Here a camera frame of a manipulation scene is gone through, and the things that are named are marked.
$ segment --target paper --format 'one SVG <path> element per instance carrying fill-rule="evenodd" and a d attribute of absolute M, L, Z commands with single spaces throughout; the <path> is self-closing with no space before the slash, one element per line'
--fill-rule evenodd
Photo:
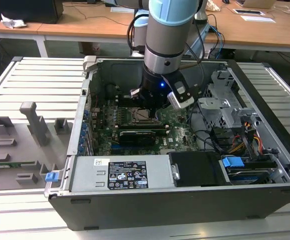
<path fill-rule="evenodd" d="M 113 6 L 113 7 L 110 8 L 110 11 L 113 12 L 113 13 L 133 14 L 135 12 L 135 9 Z"/>
<path fill-rule="evenodd" d="M 262 17 L 262 16 L 241 16 L 241 17 L 246 21 L 275 23 L 274 20 L 268 17 Z"/>
<path fill-rule="evenodd" d="M 5 27 L 8 27 L 10 29 L 13 29 L 13 28 L 20 28 L 20 27 L 25 27 L 27 26 L 23 20 L 13 20 L 13 19 L 9 19 L 7 17 L 4 17 L 3 14 L 1 14 L 1 20 L 0 20 L 1 23 L 3 23 L 3 25 Z"/>

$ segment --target black plastic cover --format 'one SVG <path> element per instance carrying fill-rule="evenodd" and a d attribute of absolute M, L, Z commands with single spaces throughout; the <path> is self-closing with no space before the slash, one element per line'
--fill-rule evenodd
<path fill-rule="evenodd" d="M 180 179 L 177 187 L 208 187 L 226 185 L 216 152 L 184 151 L 170 152 L 169 159 L 177 164 Z"/>

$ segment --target power supply label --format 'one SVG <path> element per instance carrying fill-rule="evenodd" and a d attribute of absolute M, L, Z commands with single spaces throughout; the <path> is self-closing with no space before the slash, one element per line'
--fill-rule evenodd
<path fill-rule="evenodd" d="M 108 188 L 147 189 L 148 177 L 145 161 L 117 161 L 108 164 Z"/>

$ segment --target wooden desk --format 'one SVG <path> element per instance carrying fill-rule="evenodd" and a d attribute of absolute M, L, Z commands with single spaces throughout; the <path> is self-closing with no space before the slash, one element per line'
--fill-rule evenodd
<path fill-rule="evenodd" d="M 219 7 L 224 5 L 221 0 L 214 2 Z M 290 2 L 278 1 L 276 5 L 290 6 Z M 242 9 L 234 0 L 225 7 Z M 290 52 L 290 14 L 278 10 L 267 14 L 268 9 L 260 9 L 266 13 L 266 17 L 274 17 L 276 23 L 252 22 L 243 20 L 241 15 L 225 7 L 220 12 L 207 11 L 207 14 L 214 14 L 217 18 L 218 29 L 226 38 L 224 48 Z M 132 13 L 111 12 L 104 5 L 64 3 L 63 16 L 57 24 L 28 23 L 28 27 L 9 29 L 0 23 L 0 38 L 35 40 L 40 55 L 47 57 L 45 40 L 127 43 L 127 25 L 132 18 Z M 215 24 L 212 16 L 209 22 Z M 205 48 L 211 49 L 216 41 L 214 33 L 208 34 Z"/>
<path fill-rule="evenodd" d="M 279 10 L 260 8 L 240 7 L 234 0 L 230 4 L 224 5 L 221 0 L 214 0 L 217 6 L 223 8 L 220 12 L 207 11 L 207 14 L 214 14 L 217 18 L 218 30 L 226 38 L 225 48 L 228 49 L 251 49 L 263 51 L 286 51 L 290 52 L 290 14 Z M 241 14 L 234 14 L 229 9 L 257 9 L 265 13 L 264 17 L 274 18 L 276 23 L 245 21 Z M 288 6 L 290 2 L 278 1 L 275 6 Z M 285 10 L 287 8 L 277 7 L 276 9 Z M 215 25 L 213 16 L 209 16 L 209 23 Z M 206 43 L 215 43 L 215 34 L 206 37 Z"/>

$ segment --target blue latch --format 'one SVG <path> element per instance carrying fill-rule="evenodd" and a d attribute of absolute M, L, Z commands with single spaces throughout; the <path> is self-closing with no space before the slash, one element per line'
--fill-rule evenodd
<path fill-rule="evenodd" d="M 223 159 L 223 164 L 226 167 L 244 167 L 245 164 L 239 156 L 228 156 Z"/>
<path fill-rule="evenodd" d="M 46 182 L 58 182 L 59 172 L 49 172 L 46 174 Z"/>

